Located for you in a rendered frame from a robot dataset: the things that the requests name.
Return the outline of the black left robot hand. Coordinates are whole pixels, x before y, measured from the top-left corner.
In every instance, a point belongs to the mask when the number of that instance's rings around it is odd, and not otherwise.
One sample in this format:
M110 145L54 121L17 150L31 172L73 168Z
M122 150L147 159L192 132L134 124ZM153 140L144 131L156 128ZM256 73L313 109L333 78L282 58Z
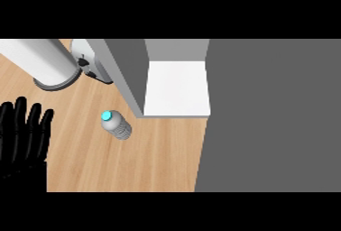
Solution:
M26 98L0 105L0 193L47 191L47 148L54 111Z

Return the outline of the dark grey cabinet door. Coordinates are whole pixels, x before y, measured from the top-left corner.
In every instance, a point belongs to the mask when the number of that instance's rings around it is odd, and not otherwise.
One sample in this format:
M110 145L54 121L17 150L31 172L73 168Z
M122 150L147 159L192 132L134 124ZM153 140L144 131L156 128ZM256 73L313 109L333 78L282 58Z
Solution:
M199 191L341 191L341 40L214 40Z

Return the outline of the white cylindrical appliance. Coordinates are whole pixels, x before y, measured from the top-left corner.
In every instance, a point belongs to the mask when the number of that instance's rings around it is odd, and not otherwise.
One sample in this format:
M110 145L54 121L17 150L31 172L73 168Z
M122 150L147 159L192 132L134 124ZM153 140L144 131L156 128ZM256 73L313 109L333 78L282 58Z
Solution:
M81 75L72 54L57 39L0 39L0 53L45 91L68 88Z

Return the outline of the white appliance with black knob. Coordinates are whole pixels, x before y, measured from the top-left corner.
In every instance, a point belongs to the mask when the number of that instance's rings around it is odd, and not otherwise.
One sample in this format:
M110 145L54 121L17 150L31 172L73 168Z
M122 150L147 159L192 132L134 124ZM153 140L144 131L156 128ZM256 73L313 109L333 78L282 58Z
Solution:
M101 83L112 84L113 81L107 75L87 40L72 39L69 49L76 65L82 69L84 74Z

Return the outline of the grey open cabinet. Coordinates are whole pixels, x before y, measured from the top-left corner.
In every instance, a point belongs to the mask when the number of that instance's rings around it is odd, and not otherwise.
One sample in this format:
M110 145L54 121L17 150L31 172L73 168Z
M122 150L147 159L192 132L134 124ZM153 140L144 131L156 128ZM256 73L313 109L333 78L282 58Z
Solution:
M138 118L206 118L206 39L90 39L88 45Z

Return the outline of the clear water bottle, cyan cap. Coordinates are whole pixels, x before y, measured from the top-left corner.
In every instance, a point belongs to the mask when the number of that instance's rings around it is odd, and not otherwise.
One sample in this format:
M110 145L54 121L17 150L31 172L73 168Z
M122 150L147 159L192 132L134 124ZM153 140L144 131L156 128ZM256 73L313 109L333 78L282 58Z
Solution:
M106 110L101 112L101 128L118 140L130 138L131 126L118 111Z

